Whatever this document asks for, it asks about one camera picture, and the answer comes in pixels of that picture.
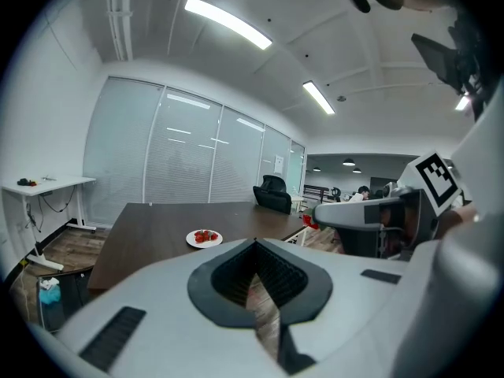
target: red food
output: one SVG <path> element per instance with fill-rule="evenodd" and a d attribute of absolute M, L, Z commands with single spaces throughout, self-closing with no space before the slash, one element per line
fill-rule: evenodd
<path fill-rule="evenodd" d="M 200 230 L 195 232 L 196 243 L 205 243 L 207 241 L 214 241 L 219 235 L 210 230 Z"/>

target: glass wall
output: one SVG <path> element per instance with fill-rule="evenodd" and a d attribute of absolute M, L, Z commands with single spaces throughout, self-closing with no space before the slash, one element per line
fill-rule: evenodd
<path fill-rule="evenodd" d="M 108 79 L 94 108 L 84 154 L 84 203 L 89 221 L 112 224 L 126 203 L 143 201 L 149 131 L 163 87 Z"/>
<path fill-rule="evenodd" d="M 146 165 L 145 202 L 207 203 L 222 106 L 166 89 Z"/>
<path fill-rule="evenodd" d="M 219 103 L 166 86 L 109 78 L 89 127 L 83 174 L 91 223 L 129 202 L 253 201 L 264 175 L 300 190 L 304 148 Z"/>
<path fill-rule="evenodd" d="M 220 123 L 210 201 L 246 202 L 254 199 L 264 125 L 224 108 Z"/>
<path fill-rule="evenodd" d="M 302 165 L 305 161 L 305 147 L 291 143 L 291 152 L 289 157 L 289 167 L 287 169 L 287 178 L 285 184 L 287 185 L 287 193 L 291 196 L 302 196 L 301 193 L 301 178 L 302 178 Z"/>
<path fill-rule="evenodd" d="M 274 129 L 266 127 L 265 141 L 262 145 L 261 171 L 258 185 L 262 185 L 264 175 L 275 175 L 285 180 L 289 160 L 291 140 Z"/>

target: baseboard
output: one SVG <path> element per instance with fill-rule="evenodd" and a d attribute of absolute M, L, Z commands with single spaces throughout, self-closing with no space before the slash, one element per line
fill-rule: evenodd
<path fill-rule="evenodd" d="M 60 228 L 58 228 L 56 231 L 54 231 L 52 234 L 49 234 L 45 239 L 43 239 L 41 242 L 37 243 L 35 246 L 37 248 L 37 251 L 39 254 L 41 254 L 44 250 L 44 248 L 49 245 L 58 235 L 60 235 L 65 229 L 68 227 L 66 226 L 66 223 L 63 224 Z M 24 257 L 24 260 L 27 260 L 28 255 L 36 255 L 35 249 L 30 250 L 28 254 Z M 17 279 L 17 277 L 20 275 L 21 271 L 23 270 L 23 265 L 19 261 L 16 266 L 10 271 L 10 273 L 7 275 L 6 279 L 3 280 L 2 285 L 6 288 L 8 291 L 10 289 L 10 286 L 13 285 L 14 281 Z"/>

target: white plate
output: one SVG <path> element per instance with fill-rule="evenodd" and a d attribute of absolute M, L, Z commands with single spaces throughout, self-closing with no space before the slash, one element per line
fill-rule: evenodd
<path fill-rule="evenodd" d="M 211 248 L 212 246 L 217 246 L 220 243 L 222 243 L 222 235 L 219 234 L 217 231 L 214 231 L 218 235 L 217 239 L 215 239 L 214 241 L 206 241 L 205 243 L 196 243 L 195 233 L 198 231 L 201 231 L 201 230 L 189 232 L 189 234 L 187 234 L 187 237 L 186 237 L 187 243 L 189 245 L 193 246 L 194 248 L 200 248 L 200 249 Z"/>

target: wooden floor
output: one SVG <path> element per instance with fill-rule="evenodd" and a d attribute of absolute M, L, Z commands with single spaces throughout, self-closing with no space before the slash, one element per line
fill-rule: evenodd
<path fill-rule="evenodd" d="M 95 264 L 109 232 L 97 230 L 95 234 L 80 230 L 65 230 L 44 250 L 46 258 L 65 266 L 64 272 L 83 269 Z M 338 252 L 339 246 L 331 243 L 333 230 L 320 232 L 310 229 L 305 246 L 327 252 Z M 21 315 L 26 321 L 38 324 L 35 284 L 38 276 L 54 274 L 54 270 L 38 265 L 28 265 L 10 289 Z M 279 332 L 279 310 L 257 276 L 250 285 L 246 308 L 254 311 L 257 335 L 268 353 L 276 359 Z"/>

